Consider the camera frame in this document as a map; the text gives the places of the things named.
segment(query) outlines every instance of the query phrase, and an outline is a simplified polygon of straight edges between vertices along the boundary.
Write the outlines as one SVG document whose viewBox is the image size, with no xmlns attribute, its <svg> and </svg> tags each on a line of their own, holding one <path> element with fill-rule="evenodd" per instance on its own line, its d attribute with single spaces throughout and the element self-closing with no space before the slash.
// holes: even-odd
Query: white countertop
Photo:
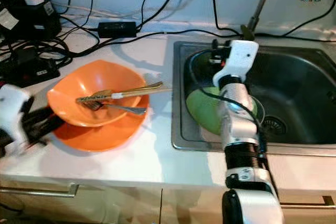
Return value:
<svg viewBox="0 0 336 224">
<path fill-rule="evenodd" d="M 97 59 L 127 66 L 151 81 L 172 83 L 173 43 L 175 41 L 211 42 L 213 37 L 156 36 L 125 45 L 100 49 L 74 59 L 61 68 L 61 77 L 27 88 L 36 95 L 34 108 L 46 105 L 46 92 L 73 70 Z M 91 39 L 78 34 L 69 40 L 73 51 L 80 51 Z M 324 50 L 336 60 L 335 46 L 318 42 L 267 39 L 261 45 L 310 47 Z M 20 157 L 0 159 L 4 179 L 85 185 L 115 186 L 224 186 L 223 153 L 180 151 L 171 144 L 172 93 L 151 95 L 150 109 L 139 131 L 124 145 L 101 153 L 74 150 L 58 141 L 46 147 L 34 146 Z M 335 191 L 336 158 L 269 155 L 271 171 L 280 190 Z"/>
</svg>

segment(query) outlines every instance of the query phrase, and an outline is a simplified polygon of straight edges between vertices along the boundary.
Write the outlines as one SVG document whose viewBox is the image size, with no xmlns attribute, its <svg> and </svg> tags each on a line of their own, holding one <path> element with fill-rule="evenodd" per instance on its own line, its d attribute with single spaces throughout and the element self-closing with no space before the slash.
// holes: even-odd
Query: stainless steel sink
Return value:
<svg viewBox="0 0 336 224">
<path fill-rule="evenodd" d="M 210 47 L 181 41 L 174 45 L 175 148 L 222 151 L 219 137 L 200 128 L 185 105 L 185 98 L 195 89 L 186 60 L 190 54 Z M 212 85 L 216 71 L 204 59 L 195 63 L 196 76 L 204 86 Z M 336 65 L 323 51 L 261 46 L 246 85 L 265 107 L 263 126 L 269 153 L 336 156 Z"/>
</svg>

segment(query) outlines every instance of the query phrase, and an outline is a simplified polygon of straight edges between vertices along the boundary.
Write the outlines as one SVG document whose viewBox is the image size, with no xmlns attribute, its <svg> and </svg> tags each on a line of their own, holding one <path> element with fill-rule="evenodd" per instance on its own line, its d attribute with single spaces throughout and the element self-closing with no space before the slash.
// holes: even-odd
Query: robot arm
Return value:
<svg viewBox="0 0 336 224">
<path fill-rule="evenodd" d="M 254 104 L 243 82 L 252 67 L 258 44 L 233 40 L 229 57 L 213 77 L 223 97 L 239 102 L 250 111 Z M 260 151 L 260 132 L 243 108 L 229 102 L 220 105 L 222 144 L 226 156 L 226 186 L 223 196 L 225 224 L 280 224 L 283 215 L 271 175 Z"/>
</svg>

